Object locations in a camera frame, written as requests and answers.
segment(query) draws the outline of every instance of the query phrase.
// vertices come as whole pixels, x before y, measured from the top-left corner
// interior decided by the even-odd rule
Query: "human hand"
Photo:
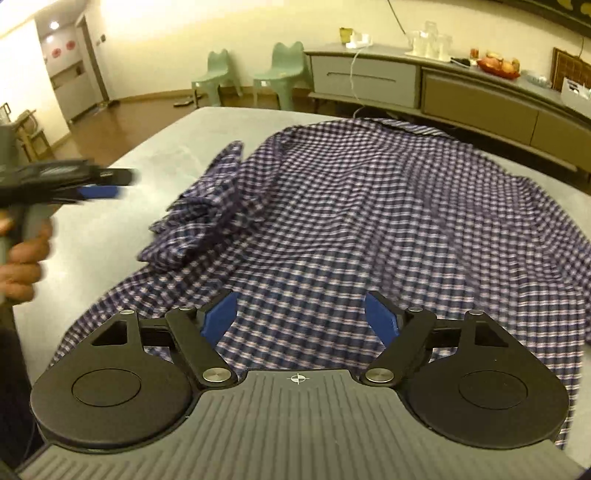
[[[0,236],[5,236],[12,226],[12,220],[5,212],[0,212]],[[0,265],[0,292],[6,298],[19,303],[33,299],[33,284],[41,280],[43,274],[39,262],[49,256],[52,234],[53,228],[48,220],[35,239],[10,249],[7,263]]]

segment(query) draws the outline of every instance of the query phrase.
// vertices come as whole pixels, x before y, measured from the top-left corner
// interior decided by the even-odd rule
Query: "black circular base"
[[[509,352],[462,356],[431,362],[410,381],[407,400],[422,422],[450,440],[487,449],[556,436],[569,399],[549,370],[530,368]]]
[[[119,368],[104,368],[82,375],[74,383],[72,393],[91,407],[114,407],[134,398],[141,387],[136,374]]]
[[[489,410],[515,407],[527,398],[527,387],[519,378],[492,370],[467,374],[458,387],[465,400]]]

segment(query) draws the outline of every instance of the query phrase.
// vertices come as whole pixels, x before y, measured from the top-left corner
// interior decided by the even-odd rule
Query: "blue finger pad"
[[[388,310],[371,293],[365,295],[365,320],[384,346],[390,345],[400,334],[396,314]]]
[[[116,185],[91,185],[78,188],[78,193],[87,200],[114,199],[119,196],[120,188]]]
[[[201,335],[216,346],[238,314],[238,293],[232,292],[205,315]]]

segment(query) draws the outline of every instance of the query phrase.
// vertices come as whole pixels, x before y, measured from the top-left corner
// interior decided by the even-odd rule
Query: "bed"
[[[47,263],[47,277],[36,300],[15,311],[31,379],[44,371],[72,321],[114,284],[139,269],[141,264],[135,257],[153,239],[150,224],[162,217],[229,142],[242,140],[246,158],[266,137],[283,128],[327,120],[334,119],[256,109],[200,109],[117,162],[118,167],[138,169],[142,177],[124,200],[60,209],[56,215],[59,234],[55,253]],[[526,167],[491,158],[511,173],[534,179],[591,237],[588,196]],[[590,431],[585,428],[591,422],[591,378],[585,375],[591,369],[589,357],[587,349],[568,447],[583,465],[591,462]]]

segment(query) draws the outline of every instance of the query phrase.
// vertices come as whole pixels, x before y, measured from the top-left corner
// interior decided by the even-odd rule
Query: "cabinet drawer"
[[[555,113],[540,111],[531,146],[591,171],[591,131]]]
[[[355,98],[351,90],[353,57],[314,55],[312,73],[314,91]],[[418,67],[395,61],[360,59],[353,66],[353,85],[361,100],[418,106]]]
[[[509,92],[470,80],[427,73],[423,113],[476,127],[529,145],[538,110]]]

